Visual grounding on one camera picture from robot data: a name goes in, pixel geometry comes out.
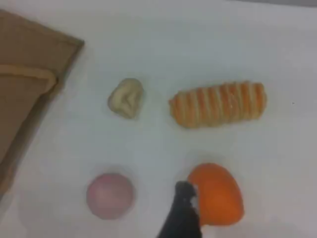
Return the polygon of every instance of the pink ball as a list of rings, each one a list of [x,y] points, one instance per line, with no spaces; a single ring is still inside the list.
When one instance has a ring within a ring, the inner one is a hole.
[[[134,188],[130,180],[120,174],[103,174],[88,186],[87,204],[101,219],[118,219],[131,207]]]

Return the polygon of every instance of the toy bread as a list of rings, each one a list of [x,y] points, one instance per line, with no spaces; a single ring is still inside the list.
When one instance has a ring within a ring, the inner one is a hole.
[[[180,91],[169,100],[170,113],[186,128],[258,119],[266,107],[261,83],[233,82]]]

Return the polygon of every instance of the pastry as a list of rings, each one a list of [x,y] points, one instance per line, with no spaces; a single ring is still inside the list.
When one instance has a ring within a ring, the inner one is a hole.
[[[170,113],[186,128],[258,119],[266,107],[261,83],[234,82],[180,91],[169,100]]]
[[[139,111],[142,95],[141,82],[135,78],[126,78],[108,98],[108,107],[124,118],[133,119]]]

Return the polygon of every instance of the orange fruit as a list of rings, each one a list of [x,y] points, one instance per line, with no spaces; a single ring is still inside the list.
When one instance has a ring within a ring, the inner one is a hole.
[[[200,223],[232,225],[244,215],[240,188],[230,172],[217,164],[201,164],[194,168],[188,181],[198,187]]]

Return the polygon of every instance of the black object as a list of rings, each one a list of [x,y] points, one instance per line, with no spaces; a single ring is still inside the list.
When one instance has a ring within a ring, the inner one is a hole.
[[[179,181],[171,210],[157,238],[201,238],[197,201],[194,186]]]

